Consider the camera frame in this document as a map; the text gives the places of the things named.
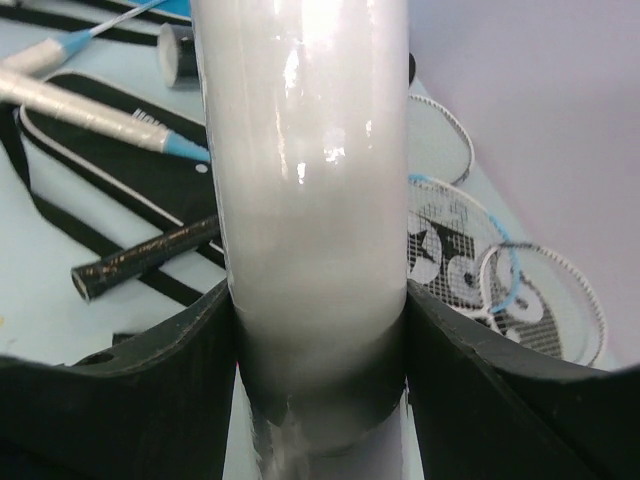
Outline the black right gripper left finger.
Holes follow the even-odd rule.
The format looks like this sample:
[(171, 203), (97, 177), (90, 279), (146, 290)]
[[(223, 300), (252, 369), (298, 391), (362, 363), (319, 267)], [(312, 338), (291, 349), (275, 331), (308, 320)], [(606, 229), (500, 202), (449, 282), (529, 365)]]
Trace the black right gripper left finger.
[(5, 479), (219, 479), (236, 369), (225, 283), (72, 366), (1, 360)]

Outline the black shuttlecock tube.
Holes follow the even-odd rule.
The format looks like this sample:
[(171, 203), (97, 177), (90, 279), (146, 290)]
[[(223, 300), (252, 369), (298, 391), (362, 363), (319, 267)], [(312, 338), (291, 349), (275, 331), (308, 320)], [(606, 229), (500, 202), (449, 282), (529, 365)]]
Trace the black shuttlecock tube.
[(156, 52), (167, 87), (179, 90), (199, 88), (193, 29), (165, 23), (157, 36)]

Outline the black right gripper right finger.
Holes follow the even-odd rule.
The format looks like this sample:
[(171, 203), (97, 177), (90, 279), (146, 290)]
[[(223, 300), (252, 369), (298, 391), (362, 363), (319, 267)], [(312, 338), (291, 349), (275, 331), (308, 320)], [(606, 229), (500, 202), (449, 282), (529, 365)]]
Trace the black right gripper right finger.
[(408, 285), (410, 403), (430, 479), (635, 479), (639, 371), (527, 349)]

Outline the white shuttlecock tube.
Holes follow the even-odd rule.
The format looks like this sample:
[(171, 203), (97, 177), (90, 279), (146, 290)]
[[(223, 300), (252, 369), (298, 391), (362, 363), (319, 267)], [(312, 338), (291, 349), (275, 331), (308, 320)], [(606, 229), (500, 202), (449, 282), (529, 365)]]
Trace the white shuttlecock tube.
[(408, 5), (191, 5), (262, 479), (399, 479)]

